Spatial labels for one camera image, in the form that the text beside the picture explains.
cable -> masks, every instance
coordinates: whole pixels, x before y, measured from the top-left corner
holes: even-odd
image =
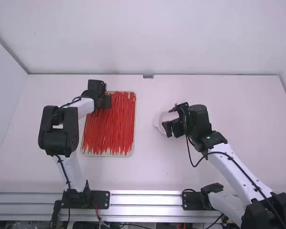
[[[214,223],[212,223],[209,227],[207,227],[207,228],[205,228],[205,229],[209,229],[209,228],[211,228],[212,226],[214,226],[214,224],[217,223],[218,220],[219,220],[222,216],[224,216],[224,214],[221,214],[221,215],[217,218],[217,220],[214,221]]]
[[[186,189],[185,189],[185,190],[183,190],[182,192],[185,192],[185,191],[196,192],[194,189],[191,189],[191,188],[186,188]]]
[[[62,172],[63,174],[65,175],[65,178],[67,180],[67,184],[68,184],[68,188],[69,188],[69,191],[68,191],[68,199],[70,200],[70,190],[71,190],[71,185],[70,185],[70,181],[69,181],[69,178],[67,176],[67,173],[66,173],[66,170],[65,170],[65,167],[63,166],[63,163],[62,163],[62,160],[61,160],[61,157],[58,156],[58,155],[55,155],[57,156],[58,158],[58,162],[60,163],[61,165],[61,169],[62,169]],[[70,203],[68,203],[68,220],[67,220],[67,226],[69,224],[69,221],[70,221]]]
[[[111,229],[122,229],[125,225],[127,224],[127,222],[125,222],[122,226],[120,226],[119,228],[113,228],[113,227],[110,227]]]
[[[278,221],[280,222],[280,224],[283,226],[284,229],[286,229],[286,225],[284,223],[284,221],[282,220],[282,218],[280,217],[280,215],[278,214],[278,212],[276,211],[276,209],[274,208],[274,206],[272,205],[272,203],[268,200],[268,198],[266,197],[266,195],[262,192],[261,188],[259,186],[257,186],[257,184],[251,179],[251,177],[243,170],[243,168],[241,168],[241,166],[236,162],[234,161],[234,159],[223,153],[223,152],[211,152],[211,153],[207,153],[205,156],[203,156],[202,158],[199,159],[199,161],[196,163],[196,165],[194,165],[192,163],[192,159],[191,159],[191,154],[190,154],[190,147],[189,147],[189,143],[188,143],[188,136],[187,136],[187,133],[186,133],[186,130],[187,130],[187,123],[186,123],[186,115],[185,115],[185,112],[183,110],[183,108],[181,107],[180,108],[181,111],[183,112],[184,116],[183,116],[183,122],[184,122],[184,135],[185,135],[185,138],[186,138],[186,145],[187,145],[187,150],[188,150],[188,154],[189,154],[189,158],[190,158],[190,162],[191,162],[191,165],[193,167],[197,167],[199,165],[199,163],[204,159],[205,156],[208,156],[208,155],[212,155],[212,154],[222,154],[222,155],[225,155],[228,160],[231,160],[241,171],[242,173],[245,175],[245,177],[252,183],[252,185],[255,187],[255,189],[262,195],[262,197],[265,199],[266,203],[269,205],[269,207],[271,208],[271,210],[273,211],[273,214],[275,215],[275,217],[278,219]]]
[[[187,133],[186,133],[186,130],[187,130],[187,124],[186,124],[186,115],[185,115],[185,112],[184,112],[184,109],[181,107],[180,108],[181,111],[183,112],[183,125],[184,125],[184,135],[185,135],[185,138],[186,138],[186,146],[187,146],[187,152],[189,153],[189,158],[190,158],[190,162],[191,162],[191,165],[196,168],[199,163],[204,159],[204,157],[200,158],[199,161],[196,163],[196,165],[193,164],[192,162],[192,158],[191,158],[191,153],[190,153],[190,147],[189,147],[189,137],[187,136]]]
[[[135,226],[135,227],[139,227],[139,228],[143,228],[143,229],[151,229],[151,228],[147,228],[147,227],[143,227],[137,224],[133,224],[133,223],[126,223],[126,224],[122,224],[122,223],[114,223],[116,225],[123,225],[123,226]]]

white table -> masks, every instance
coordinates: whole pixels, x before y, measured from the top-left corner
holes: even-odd
[[[213,129],[252,172],[273,190],[286,191],[286,94],[277,76],[31,75],[0,151],[0,192],[62,192],[54,161],[37,144],[42,109],[71,101],[87,88],[88,79],[104,80],[108,91],[137,96],[132,156],[77,152],[91,189],[181,191],[215,182],[229,189],[207,161],[191,167],[184,137],[167,138],[153,127],[156,112],[185,99],[206,105]],[[191,152],[194,162],[201,157],[194,148]]]

metal frame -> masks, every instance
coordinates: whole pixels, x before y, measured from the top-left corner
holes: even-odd
[[[110,191],[110,207],[99,210],[106,221],[212,223],[219,211],[185,211],[181,191]],[[0,220],[50,221],[62,193],[0,193]],[[66,221],[62,209],[59,220]],[[93,209],[71,209],[70,222],[98,221]]]

